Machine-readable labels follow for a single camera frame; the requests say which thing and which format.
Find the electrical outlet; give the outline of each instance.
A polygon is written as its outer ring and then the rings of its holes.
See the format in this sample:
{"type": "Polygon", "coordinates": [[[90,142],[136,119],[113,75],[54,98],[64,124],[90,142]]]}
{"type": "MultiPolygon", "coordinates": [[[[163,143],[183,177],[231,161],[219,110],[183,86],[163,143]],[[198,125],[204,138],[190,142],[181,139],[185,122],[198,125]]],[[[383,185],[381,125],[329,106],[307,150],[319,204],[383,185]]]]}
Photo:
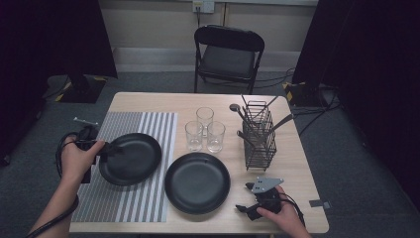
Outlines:
{"type": "Polygon", "coordinates": [[[214,13],[214,1],[193,1],[192,12],[214,13]]]}
{"type": "Polygon", "coordinates": [[[192,12],[204,12],[203,1],[192,1],[192,12]]]}

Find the glass cup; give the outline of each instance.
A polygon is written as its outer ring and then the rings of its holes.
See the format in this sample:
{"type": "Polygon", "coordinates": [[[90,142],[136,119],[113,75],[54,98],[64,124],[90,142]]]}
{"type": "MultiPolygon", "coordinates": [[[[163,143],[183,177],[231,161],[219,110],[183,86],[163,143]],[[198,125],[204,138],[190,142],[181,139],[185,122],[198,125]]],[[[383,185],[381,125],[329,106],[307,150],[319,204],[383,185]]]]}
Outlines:
{"type": "Polygon", "coordinates": [[[207,127],[213,122],[214,112],[210,107],[200,107],[197,110],[197,121],[203,124],[203,137],[207,137],[207,127]]]}
{"type": "Polygon", "coordinates": [[[207,149],[211,153],[218,153],[223,148],[223,137],[225,136],[225,125],[220,122],[212,122],[208,125],[207,149]]]}
{"type": "Polygon", "coordinates": [[[185,125],[186,145],[192,152],[203,148],[203,125],[198,121],[190,121],[185,125]]]}

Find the wall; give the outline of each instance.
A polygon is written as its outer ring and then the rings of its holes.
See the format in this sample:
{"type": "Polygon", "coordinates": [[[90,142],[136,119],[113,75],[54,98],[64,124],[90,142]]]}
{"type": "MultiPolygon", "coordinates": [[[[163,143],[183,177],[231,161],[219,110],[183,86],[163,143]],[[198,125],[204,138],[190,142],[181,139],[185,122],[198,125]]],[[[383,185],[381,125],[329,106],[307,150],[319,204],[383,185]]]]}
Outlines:
{"type": "MultiPolygon", "coordinates": [[[[296,5],[233,2],[216,2],[215,13],[201,14],[200,25],[255,31],[264,38],[268,52],[301,51],[316,8],[313,0],[295,0],[296,5]]],[[[113,48],[194,48],[197,16],[191,1],[102,0],[100,5],[113,48]]]]}

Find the round black plate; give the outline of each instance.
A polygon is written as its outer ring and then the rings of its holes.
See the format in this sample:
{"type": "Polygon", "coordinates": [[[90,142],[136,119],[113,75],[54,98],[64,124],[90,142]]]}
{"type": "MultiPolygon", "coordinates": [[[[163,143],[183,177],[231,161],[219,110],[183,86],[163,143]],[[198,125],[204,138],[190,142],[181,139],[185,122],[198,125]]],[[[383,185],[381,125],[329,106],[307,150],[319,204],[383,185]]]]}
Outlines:
{"type": "Polygon", "coordinates": [[[161,148],[155,138],[132,133],[111,142],[122,148],[122,152],[112,153],[99,161],[102,177],[115,185],[132,185],[150,176],[161,161],[161,148]]]}
{"type": "Polygon", "coordinates": [[[215,210],[225,201],[230,187],[225,165],[205,153],[190,153],[175,160],[164,178],[167,198],[188,214],[215,210]]]}

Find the chair backrest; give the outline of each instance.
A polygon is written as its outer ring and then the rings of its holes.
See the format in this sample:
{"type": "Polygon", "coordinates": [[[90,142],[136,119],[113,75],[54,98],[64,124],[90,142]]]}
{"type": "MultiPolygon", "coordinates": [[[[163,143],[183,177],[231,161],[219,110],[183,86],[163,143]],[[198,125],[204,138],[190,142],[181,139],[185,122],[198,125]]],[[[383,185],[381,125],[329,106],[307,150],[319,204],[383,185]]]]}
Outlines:
{"type": "Polygon", "coordinates": [[[255,32],[216,25],[201,27],[194,34],[197,49],[200,44],[247,52],[263,52],[263,38],[255,32]]]}

